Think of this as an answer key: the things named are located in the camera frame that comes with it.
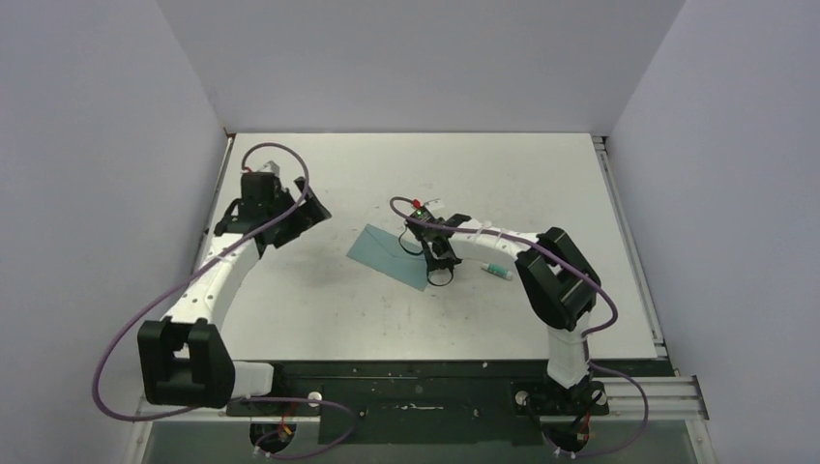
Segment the green white glue stick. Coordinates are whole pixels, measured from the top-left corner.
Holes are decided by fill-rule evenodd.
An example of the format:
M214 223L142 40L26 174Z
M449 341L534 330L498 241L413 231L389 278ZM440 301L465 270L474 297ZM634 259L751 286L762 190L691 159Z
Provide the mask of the green white glue stick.
M505 280L513 279L513 272L496 264L483 263L481 268L493 276L503 278Z

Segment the teal envelope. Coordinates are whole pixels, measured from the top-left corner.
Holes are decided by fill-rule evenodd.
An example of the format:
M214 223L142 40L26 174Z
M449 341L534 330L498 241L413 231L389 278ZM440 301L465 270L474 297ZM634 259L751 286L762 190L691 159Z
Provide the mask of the teal envelope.
M427 287L421 248L405 244L398 236L367 224L346 256L416 290Z

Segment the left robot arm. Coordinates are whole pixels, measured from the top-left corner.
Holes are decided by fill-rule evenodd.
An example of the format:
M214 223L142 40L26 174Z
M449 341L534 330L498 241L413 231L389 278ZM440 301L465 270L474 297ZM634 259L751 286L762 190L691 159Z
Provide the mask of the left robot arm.
M268 249L281 248L331 213L308 180L294 181L294 197L272 171L246 172L241 193L213 229L205 262L160 320L137 332L143 385L154 405L221 408L250 397L262 415L280 414L288 389L267 362L235 361L220 334L245 277Z

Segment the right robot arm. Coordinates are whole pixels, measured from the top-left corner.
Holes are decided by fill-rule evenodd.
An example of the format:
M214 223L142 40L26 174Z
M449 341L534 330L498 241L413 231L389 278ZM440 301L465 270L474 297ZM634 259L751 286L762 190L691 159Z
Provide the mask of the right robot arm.
M569 235L558 227L540 234L513 232L463 214L444 219L426 207L405 224L430 272L452 273L473 260L514 273L533 312L548 327L548 404L560 414L580 407L591 379L586 337L600 278Z

